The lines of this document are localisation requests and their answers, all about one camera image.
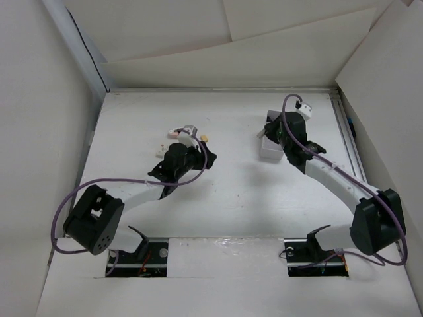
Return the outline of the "grey eraser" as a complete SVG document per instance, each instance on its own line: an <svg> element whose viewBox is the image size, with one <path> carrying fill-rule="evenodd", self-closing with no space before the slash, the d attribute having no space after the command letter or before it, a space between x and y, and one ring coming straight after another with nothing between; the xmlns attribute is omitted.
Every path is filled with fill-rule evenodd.
<svg viewBox="0 0 423 317"><path fill-rule="evenodd" d="M264 130L262 130L262 131L260 131L260 132L257 134L257 137L260 139L260 138L262 138L264 135L265 135L265 131L264 131Z"/></svg>

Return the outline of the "pink white eraser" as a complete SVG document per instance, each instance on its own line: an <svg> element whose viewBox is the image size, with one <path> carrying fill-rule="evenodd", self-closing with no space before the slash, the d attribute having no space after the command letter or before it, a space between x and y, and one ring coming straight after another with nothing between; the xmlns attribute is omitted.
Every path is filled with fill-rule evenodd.
<svg viewBox="0 0 423 317"><path fill-rule="evenodd" d="M167 134L167 137L169 139L177 139L179 134L180 134L180 130L181 130L181 128L170 129L168 134Z"/></svg>

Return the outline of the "white small eraser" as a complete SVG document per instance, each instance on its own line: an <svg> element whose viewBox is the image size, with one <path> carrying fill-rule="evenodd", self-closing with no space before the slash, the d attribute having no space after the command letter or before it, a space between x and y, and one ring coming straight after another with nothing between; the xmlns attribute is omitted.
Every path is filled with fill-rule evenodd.
<svg viewBox="0 0 423 317"><path fill-rule="evenodd" d="M161 147L156 153L155 153L155 156L157 157L157 158L163 158L164 157L164 155L165 155L165 153L166 153L166 151L167 151L167 148L166 147Z"/></svg>

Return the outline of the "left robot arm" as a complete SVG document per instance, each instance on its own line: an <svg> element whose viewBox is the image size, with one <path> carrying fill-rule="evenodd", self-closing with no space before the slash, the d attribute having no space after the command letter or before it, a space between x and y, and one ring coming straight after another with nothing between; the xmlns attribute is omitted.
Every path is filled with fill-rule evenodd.
<svg viewBox="0 0 423 317"><path fill-rule="evenodd" d="M203 141L198 146L173 143L163 160L147 173L148 179L125 181L109 190L96 184L88 186L66 218L63 230L92 255L123 251L131 261L140 262L147 255L148 238L132 226L121 225L122 215L166 198L182 184L180 179L186 173L208 170L216 159Z"/></svg>

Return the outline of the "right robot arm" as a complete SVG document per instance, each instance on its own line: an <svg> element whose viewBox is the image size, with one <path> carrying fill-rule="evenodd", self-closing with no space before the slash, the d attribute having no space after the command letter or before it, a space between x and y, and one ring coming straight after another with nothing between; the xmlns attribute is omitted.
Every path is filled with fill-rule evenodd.
<svg viewBox="0 0 423 317"><path fill-rule="evenodd" d="M353 215L350 223L326 224L307 235L305 251L313 261L321 261L329 252L357 249L386 263L379 251L396 242L403 245L403 258L396 265L407 261L406 227L396 191L370 186L325 158L326 150L308 140L305 119L298 112L268 117L262 136L277 144L292 166L323 185Z"/></svg>

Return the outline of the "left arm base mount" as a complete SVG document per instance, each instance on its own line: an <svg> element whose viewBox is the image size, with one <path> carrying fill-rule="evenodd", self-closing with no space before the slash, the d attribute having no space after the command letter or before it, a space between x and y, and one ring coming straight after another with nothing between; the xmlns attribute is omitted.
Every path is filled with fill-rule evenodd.
<svg viewBox="0 0 423 317"><path fill-rule="evenodd" d="M110 251L105 277L162 278L167 276L169 238L148 238L132 226L126 227L141 239L133 253Z"/></svg>

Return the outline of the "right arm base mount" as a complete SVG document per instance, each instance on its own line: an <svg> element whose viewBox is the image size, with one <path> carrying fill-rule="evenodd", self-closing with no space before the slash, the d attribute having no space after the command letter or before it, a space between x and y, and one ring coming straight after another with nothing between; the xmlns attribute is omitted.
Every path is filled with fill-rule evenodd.
<svg viewBox="0 0 423 317"><path fill-rule="evenodd" d="M329 225L319 227L305 238L284 239L279 257L287 264L289 277L348 277L348 266L343 255L335 249L323 250L316 234Z"/></svg>

